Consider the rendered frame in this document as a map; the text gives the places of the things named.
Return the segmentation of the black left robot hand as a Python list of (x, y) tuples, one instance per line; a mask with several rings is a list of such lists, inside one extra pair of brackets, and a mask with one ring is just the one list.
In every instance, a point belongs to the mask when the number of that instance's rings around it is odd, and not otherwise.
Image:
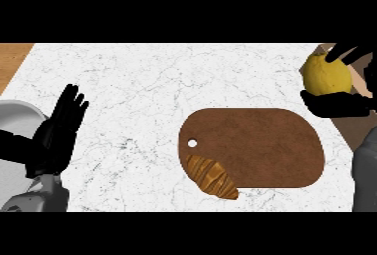
[(25, 165), (27, 178), (59, 175), (67, 169), (87, 106), (78, 86), (68, 84), (31, 138), (0, 129), (0, 159)]

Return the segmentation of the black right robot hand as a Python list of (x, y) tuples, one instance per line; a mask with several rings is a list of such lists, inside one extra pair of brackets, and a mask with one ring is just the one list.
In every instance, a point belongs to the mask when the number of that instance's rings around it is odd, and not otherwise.
[(340, 59), (346, 66), (367, 54), (373, 54), (364, 68), (367, 90), (373, 93), (373, 97), (351, 92), (315, 96), (303, 89), (300, 96), (305, 104), (312, 113), (322, 118), (365, 117), (371, 110), (377, 111), (377, 43), (337, 43), (325, 54), (327, 62)]

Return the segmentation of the yellow lemon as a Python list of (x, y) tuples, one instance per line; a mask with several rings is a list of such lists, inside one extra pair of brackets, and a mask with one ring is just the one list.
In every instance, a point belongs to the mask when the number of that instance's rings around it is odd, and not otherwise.
[(345, 92), (352, 89), (352, 76), (340, 59), (325, 61), (324, 52), (309, 55), (302, 70), (305, 90), (315, 96)]

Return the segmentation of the brown wooden cutting board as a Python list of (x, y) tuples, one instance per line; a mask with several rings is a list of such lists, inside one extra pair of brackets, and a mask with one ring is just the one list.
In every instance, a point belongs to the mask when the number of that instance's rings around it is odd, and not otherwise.
[(220, 163), (240, 188), (302, 188), (322, 175), (317, 131), (296, 112), (280, 108), (206, 108), (185, 119), (179, 158)]

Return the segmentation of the white rounded container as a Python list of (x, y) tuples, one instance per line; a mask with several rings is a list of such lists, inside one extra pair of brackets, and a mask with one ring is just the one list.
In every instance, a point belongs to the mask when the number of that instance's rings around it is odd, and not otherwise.
[[(46, 118), (28, 102), (0, 100), (0, 129), (31, 138)], [(25, 177), (25, 166), (0, 159), (0, 208), (12, 196), (28, 190), (31, 183), (33, 180)]]

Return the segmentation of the golden brown croissant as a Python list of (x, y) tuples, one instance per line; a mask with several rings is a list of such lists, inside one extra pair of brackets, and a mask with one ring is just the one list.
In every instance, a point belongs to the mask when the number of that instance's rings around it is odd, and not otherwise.
[(238, 189), (220, 163), (198, 155), (186, 157), (188, 177), (200, 190), (222, 199), (237, 200)]

